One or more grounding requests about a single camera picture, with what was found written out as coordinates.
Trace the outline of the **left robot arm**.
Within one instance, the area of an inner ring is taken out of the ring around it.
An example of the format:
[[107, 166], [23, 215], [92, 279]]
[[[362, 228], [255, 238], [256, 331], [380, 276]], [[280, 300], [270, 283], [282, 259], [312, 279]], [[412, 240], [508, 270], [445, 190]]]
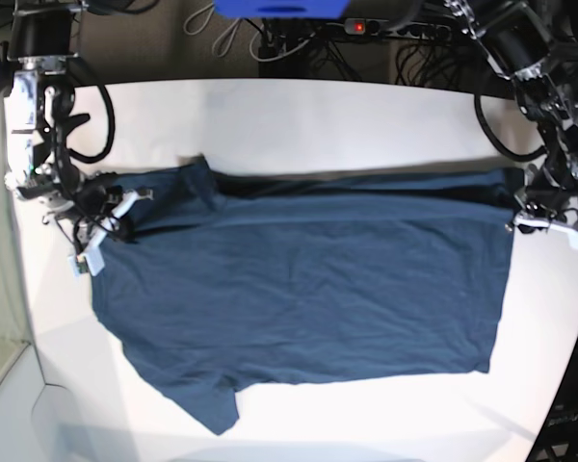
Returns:
[[[578, 250], [578, 99], [555, 54], [554, 37], [525, 1], [448, 1], [445, 6], [489, 66], [474, 92], [484, 134], [500, 154], [526, 167], [510, 227], [563, 233]], [[493, 76], [512, 84], [519, 110], [537, 125], [542, 145], [535, 151], [510, 151], [487, 124], [481, 98]]]

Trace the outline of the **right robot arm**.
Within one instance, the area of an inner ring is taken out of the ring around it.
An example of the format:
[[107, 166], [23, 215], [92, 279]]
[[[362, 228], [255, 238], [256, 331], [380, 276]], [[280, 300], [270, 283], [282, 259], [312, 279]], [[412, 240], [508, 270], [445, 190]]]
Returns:
[[136, 202], [152, 198], [149, 188], [126, 190], [114, 173], [88, 175], [79, 166], [94, 165], [111, 152], [117, 130], [116, 113], [106, 86], [97, 82], [107, 116], [107, 135], [99, 153], [85, 155], [69, 147], [69, 136], [91, 119], [76, 114], [70, 68], [94, 73], [73, 44], [73, 24], [89, 9], [105, 14], [135, 14], [107, 1], [25, 1], [13, 12], [8, 59], [15, 65], [9, 101], [10, 149], [23, 157], [5, 177], [8, 188], [23, 200], [45, 205], [55, 224], [67, 220], [72, 230], [72, 264], [95, 273], [104, 265], [100, 247], [106, 239], [131, 237], [127, 214]]

